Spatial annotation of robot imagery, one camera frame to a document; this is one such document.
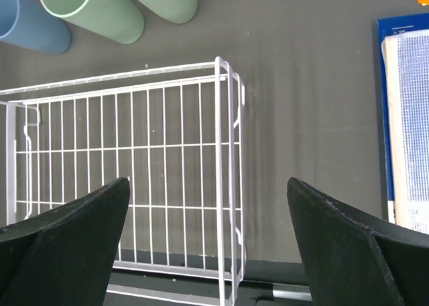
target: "wire basket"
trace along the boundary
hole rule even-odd
[[[246,263],[245,87],[228,62],[0,91],[12,94],[16,100],[0,102],[8,224],[127,177],[131,198],[114,268],[215,279],[219,297],[108,291],[234,305]]]

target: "gray surface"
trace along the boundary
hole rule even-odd
[[[130,46],[76,27],[61,56],[0,45],[0,87],[220,55],[248,91],[250,258],[300,260],[286,201],[290,176],[382,215],[375,21],[425,11],[415,0],[200,0],[196,17],[180,26],[143,11],[145,32]]]

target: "cup rim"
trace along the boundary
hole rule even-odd
[[[82,5],[79,6],[77,9],[75,9],[73,12],[67,13],[67,14],[58,14],[53,12],[51,9],[49,9],[49,7],[45,4],[44,0],[40,0],[40,3],[43,5],[44,9],[50,14],[53,15],[55,17],[59,17],[60,19],[64,19],[73,15],[76,15],[77,13],[79,13],[87,4],[88,4],[89,0],[84,0]]]
[[[0,39],[3,39],[6,36],[8,36],[13,31],[13,29],[16,27],[16,25],[18,23],[18,19],[19,19],[19,14],[21,13],[20,5],[21,5],[21,3],[19,2],[19,0],[16,0],[15,20],[13,21],[12,26],[6,31],[6,33],[4,33],[3,35],[0,35]]]

